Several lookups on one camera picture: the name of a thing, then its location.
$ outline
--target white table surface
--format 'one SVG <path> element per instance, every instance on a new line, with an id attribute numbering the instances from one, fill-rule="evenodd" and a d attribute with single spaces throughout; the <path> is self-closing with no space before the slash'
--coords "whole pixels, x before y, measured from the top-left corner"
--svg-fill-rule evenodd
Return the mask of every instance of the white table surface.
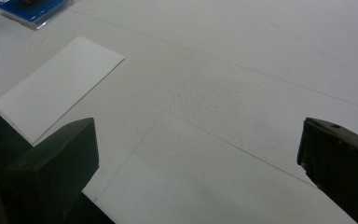
<path id="1" fill-rule="evenodd" d="M 49 131 L 94 117 L 84 192 L 116 223 L 354 223 L 296 153 L 305 117 L 358 133 L 358 2 L 78 0 L 0 16 L 0 96 L 77 36 L 126 57 Z"/>

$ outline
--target white paper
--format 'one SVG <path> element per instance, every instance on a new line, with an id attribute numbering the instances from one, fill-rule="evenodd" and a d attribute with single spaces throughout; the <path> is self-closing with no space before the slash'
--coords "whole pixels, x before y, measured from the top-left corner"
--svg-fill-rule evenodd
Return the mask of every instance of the white paper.
<path id="1" fill-rule="evenodd" d="M 78 37 L 0 98 L 0 114 L 34 144 L 124 57 Z"/>

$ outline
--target blue object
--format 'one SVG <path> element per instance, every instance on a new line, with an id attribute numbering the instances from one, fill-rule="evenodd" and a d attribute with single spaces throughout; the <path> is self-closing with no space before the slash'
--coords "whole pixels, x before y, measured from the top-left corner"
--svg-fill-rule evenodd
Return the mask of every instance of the blue object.
<path id="1" fill-rule="evenodd" d="M 35 0 L 32 4 L 26 4 L 23 0 L 9 0 L 1 1 L 0 9 L 34 22 L 64 2 L 67 0 Z"/>

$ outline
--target white sheet of paper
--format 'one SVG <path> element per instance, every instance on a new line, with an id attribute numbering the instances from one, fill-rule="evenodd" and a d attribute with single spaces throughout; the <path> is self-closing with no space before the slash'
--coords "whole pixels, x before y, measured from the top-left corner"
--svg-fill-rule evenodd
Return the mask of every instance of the white sheet of paper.
<path id="1" fill-rule="evenodd" d="M 34 144 L 124 57 L 78 37 L 0 98 L 0 115 Z"/>

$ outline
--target white cardboard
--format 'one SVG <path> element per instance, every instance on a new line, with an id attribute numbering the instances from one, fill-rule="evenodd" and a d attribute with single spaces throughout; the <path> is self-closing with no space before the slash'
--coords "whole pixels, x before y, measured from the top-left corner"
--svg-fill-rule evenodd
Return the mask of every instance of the white cardboard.
<path id="1" fill-rule="evenodd" d="M 0 98 L 0 114 L 34 144 L 124 57 L 78 37 Z"/>

